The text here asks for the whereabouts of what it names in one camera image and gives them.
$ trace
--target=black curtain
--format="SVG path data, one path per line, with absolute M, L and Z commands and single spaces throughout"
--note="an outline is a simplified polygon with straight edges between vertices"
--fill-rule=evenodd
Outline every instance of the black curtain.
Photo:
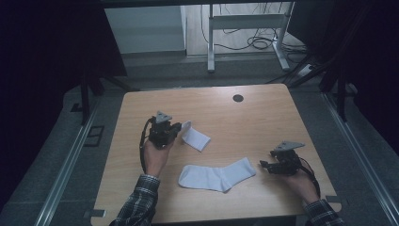
M 399 153 L 399 14 L 397 1 L 375 1 L 345 58 L 355 103 Z
M 83 72 L 96 80 L 126 71 L 100 5 L 1 1 L 0 48 L 3 207 Z

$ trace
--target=hand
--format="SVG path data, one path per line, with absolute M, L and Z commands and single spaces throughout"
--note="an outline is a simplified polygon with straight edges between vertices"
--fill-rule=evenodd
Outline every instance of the hand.
M 174 140 L 162 149 L 157 149 L 149 140 L 144 144 L 144 161 L 148 175 L 159 177 L 162 169 L 167 164 L 168 155 Z
M 301 160 L 301 163 L 302 166 L 311 171 L 311 168 L 307 163 L 305 163 L 305 161 Z M 302 198 L 306 204 L 320 200 L 311 178 L 302 169 L 292 176 L 281 175 L 280 178 L 294 191 L 296 195 Z

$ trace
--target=plaid shirt sleeve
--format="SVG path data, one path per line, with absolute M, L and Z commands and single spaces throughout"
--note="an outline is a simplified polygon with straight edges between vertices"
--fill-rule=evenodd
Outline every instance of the plaid shirt sleeve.
M 151 225 L 158 202 L 158 178 L 142 174 L 138 178 L 135 190 L 120 209 L 117 218 L 110 226 Z
M 341 226 L 343 220 L 331 208 L 327 201 L 321 200 L 305 207 L 313 226 Z

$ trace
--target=white desk frame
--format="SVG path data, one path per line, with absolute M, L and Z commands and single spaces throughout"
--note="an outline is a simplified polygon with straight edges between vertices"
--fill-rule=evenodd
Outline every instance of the white desk frame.
M 215 71 L 214 30 L 254 28 L 280 28 L 279 38 L 275 37 L 272 45 L 281 68 L 284 71 L 289 71 L 290 66 L 281 51 L 281 44 L 287 31 L 293 7 L 294 2 L 291 2 L 284 14 L 214 16 L 214 7 L 212 4 L 209 5 L 208 73 Z

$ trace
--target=wooden table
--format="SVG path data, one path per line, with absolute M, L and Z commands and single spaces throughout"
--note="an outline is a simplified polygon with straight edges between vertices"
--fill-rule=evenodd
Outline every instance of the wooden table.
M 235 94 L 244 97 L 237 103 Z M 303 214 L 301 200 L 276 175 L 264 170 L 259 160 L 275 162 L 272 151 L 283 140 L 303 142 L 296 149 L 308 160 L 320 183 L 322 196 L 335 196 L 319 155 L 284 85 L 257 85 L 131 92 L 124 96 L 107 158 L 95 209 L 104 218 L 92 218 L 94 226 L 108 225 L 133 192 L 142 173 L 138 144 L 148 118 L 161 110 L 174 122 L 192 126 L 211 138 L 202 153 L 178 135 L 161 174 L 159 201 L 153 223 L 232 218 L 264 218 Z M 178 185 L 185 165 L 226 167 L 247 157 L 256 175 L 227 193 L 189 189 Z M 340 204 L 332 204 L 337 211 Z

